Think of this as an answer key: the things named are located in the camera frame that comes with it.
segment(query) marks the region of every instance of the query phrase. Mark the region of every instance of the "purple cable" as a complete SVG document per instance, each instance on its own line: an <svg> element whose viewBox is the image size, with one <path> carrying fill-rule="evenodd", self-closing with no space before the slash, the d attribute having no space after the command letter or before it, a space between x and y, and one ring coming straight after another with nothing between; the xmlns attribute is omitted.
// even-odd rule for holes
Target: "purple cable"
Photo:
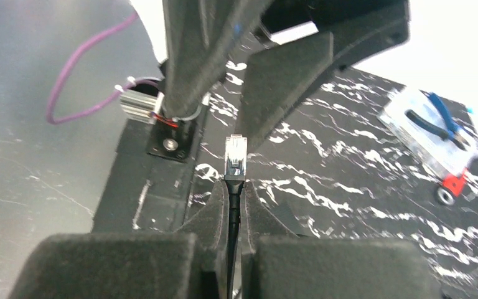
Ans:
<svg viewBox="0 0 478 299"><path fill-rule="evenodd" d="M111 29L107 29L107 30L99 33L98 35L92 37L91 39L89 39L88 41L83 43L72 54L72 56L69 58L69 60L67 61L67 63L63 67L61 73L58 76L58 79L57 79L54 87L52 88L52 91L50 92L49 103L47 105L47 114L46 114L47 122L49 122L53 125L59 125L61 123L66 123L68 121L73 121L73 120L77 120L77 119L82 118L82 117L92 115L92 114L100 111L102 108L107 106L112 101L115 101L122 94L122 91L117 90L110 97L108 97L107 99L103 100L102 102L96 104L95 106L93 106L89 109L86 109L82 112L79 112L79 113L76 113L76 114L73 114L73 115L65 116L65 117L62 117L62 118L59 118L59 119L54 119L54 109L55 109L55 106L56 106L57 101L59 99L59 96L61 94L61 91L63 90L63 86L67 82L67 79L69 78L70 73L72 72L72 70L74 69L74 67L76 66L76 64L80 60L80 58L85 54L86 51L90 50L93 46L97 45L97 43L103 41L107 37L112 36L113 34L119 32L119 31L122 31L123 29L129 27L129 25L131 25L136 19L138 19L138 13L135 11L127 20L125 20L124 22L122 22L119 25L116 25L116 26L112 27ZM127 90L131 87L134 87L136 84L139 84L139 83L150 84L150 85L153 85L153 86L156 87L156 83L153 82L153 81L138 80L137 82L127 83L126 85L122 86L122 89Z"/></svg>

